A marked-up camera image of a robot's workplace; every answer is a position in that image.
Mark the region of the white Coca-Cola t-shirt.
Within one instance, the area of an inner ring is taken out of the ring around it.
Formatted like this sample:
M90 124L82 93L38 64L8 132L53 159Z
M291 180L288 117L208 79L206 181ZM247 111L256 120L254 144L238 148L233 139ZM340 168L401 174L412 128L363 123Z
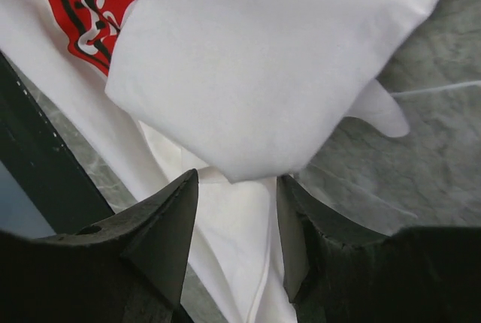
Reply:
M1 50L141 200L201 173L189 263L229 322L294 322L276 178L347 117L409 125L378 74L439 0L1 0Z

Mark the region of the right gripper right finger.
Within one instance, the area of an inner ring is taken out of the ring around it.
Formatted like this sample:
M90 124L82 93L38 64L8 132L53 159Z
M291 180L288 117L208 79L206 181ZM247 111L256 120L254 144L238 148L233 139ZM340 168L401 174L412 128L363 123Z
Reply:
M299 322L478 322L480 230L386 236L277 179L283 287Z

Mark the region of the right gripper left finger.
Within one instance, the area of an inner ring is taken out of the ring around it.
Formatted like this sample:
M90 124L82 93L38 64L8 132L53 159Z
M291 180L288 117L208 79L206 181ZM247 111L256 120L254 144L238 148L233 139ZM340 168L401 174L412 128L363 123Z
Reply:
M3 322L188 322L180 298L198 205L185 172L76 234L1 235Z

